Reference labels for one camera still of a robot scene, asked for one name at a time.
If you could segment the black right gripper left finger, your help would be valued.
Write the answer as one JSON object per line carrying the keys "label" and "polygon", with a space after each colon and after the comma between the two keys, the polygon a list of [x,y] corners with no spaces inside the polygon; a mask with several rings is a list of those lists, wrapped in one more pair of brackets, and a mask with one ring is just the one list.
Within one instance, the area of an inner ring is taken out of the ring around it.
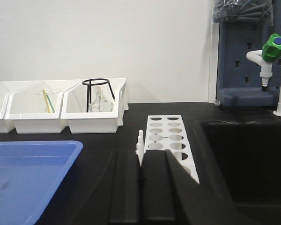
{"label": "black right gripper left finger", "polygon": [[116,151],[103,177],[72,225],[139,225],[139,160],[133,151]]}

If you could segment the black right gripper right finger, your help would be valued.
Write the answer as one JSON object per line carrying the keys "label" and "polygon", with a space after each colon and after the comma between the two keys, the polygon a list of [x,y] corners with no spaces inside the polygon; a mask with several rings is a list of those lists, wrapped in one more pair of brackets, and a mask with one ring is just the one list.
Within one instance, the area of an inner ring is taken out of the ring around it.
{"label": "black right gripper right finger", "polygon": [[147,151],[141,171],[145,224],[241,224],[241,215],[200,186],[168,150]]}

